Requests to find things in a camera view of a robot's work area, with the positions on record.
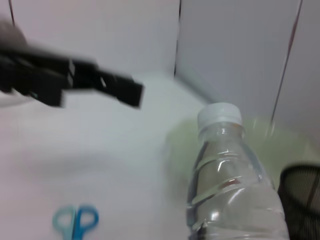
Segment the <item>blue scissors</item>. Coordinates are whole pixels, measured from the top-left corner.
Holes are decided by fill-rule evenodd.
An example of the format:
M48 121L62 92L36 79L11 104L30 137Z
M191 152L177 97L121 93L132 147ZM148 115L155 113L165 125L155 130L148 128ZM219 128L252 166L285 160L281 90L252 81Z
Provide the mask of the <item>blue scissors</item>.
M88 224L81 225L81 216L83 213L93 215L93 221ZM58 222L59 218L65 215L71 215L71 222L67 226ZM93 206L89 205L80 206L78 212L74 206L62 207L52 218L53 227L57 231L62 232L63 240L82 240L85 232L95 228L98 222L98 211Z

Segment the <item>black mesh pen holder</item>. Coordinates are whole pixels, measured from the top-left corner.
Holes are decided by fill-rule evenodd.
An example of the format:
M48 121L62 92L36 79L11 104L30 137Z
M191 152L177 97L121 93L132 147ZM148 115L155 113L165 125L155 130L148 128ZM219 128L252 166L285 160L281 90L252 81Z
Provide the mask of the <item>black mesh pen holder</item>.
M281 173L280 196L290 240L320 240L320 166L295 165Z

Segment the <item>white table surface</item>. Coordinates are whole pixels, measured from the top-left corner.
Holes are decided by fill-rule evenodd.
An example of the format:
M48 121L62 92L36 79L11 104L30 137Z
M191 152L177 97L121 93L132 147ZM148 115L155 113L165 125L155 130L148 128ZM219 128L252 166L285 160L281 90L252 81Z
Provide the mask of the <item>white table surface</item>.
M187 239L185 202L168 194L166 135L204 103L171 76L135 79L140 110L97 92L69 93L65 108L0 108L1 239L62 240L53 214L82 203L100 216L84 240Z

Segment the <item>white bottle cap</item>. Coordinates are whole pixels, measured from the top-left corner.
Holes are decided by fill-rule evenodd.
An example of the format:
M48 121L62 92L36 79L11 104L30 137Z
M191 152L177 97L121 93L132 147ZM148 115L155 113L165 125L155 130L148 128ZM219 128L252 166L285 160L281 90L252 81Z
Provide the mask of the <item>white bottle cap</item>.
M231 103L214 103L206 106L198 114L198 130L199 133L208 126L228 122L242 125L240 110Z

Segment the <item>clear plastic bottle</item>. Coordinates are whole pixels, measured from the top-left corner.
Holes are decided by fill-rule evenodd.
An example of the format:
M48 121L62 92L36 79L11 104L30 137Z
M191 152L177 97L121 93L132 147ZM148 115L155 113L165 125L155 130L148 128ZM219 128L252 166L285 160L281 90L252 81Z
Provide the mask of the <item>clear plastic bottle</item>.
M215 103L198 115L203 143L187 197L190 240L288 240L282 204L243 141L239 109Z

